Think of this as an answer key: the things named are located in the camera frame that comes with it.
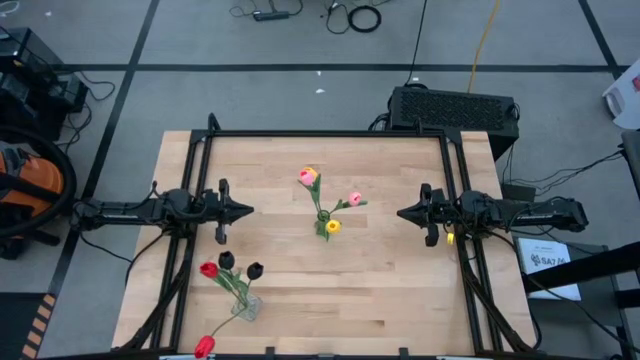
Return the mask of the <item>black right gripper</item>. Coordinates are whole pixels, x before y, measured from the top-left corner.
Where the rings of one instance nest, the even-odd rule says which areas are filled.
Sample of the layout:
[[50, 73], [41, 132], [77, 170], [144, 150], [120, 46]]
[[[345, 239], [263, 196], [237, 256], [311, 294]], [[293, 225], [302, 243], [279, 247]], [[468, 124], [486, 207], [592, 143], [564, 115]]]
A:
[[415, 224], [418, 227], [427, 229], [425, 244], [427, 247], [435, 247], [439, 240], [438, 226], [461, 226], [462, 217], [456, 206], [444, 196], [444, 191], [440, 188], [433, 189], [430, 184], [421, 185], [421, 202], [397, 211], [399, 217]]

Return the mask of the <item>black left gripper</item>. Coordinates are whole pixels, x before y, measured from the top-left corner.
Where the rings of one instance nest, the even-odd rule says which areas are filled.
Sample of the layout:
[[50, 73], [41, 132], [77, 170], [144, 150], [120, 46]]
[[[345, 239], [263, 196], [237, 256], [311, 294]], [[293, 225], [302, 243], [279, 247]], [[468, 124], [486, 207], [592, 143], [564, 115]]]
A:
[[[217, 223], [215, 231], [215, 240], [218, 244], [227, 243], [226, 235], [226, 205], [229, 195], [229, 184], [226, 179], [219, 181], [218, 192], [214, 192], [212, 189], [206, 189], [202, 192], [204, 205], [205, 205], [205, 218], [207, 221], [213, 221]], [[228, 222], [234, 223], [235, 221], [252, 214], [254, 208], [249, 205], [238, 203], [234, 200], [228, 201], [228, 208], [234, 212], [231, 212], [228, 216]]]

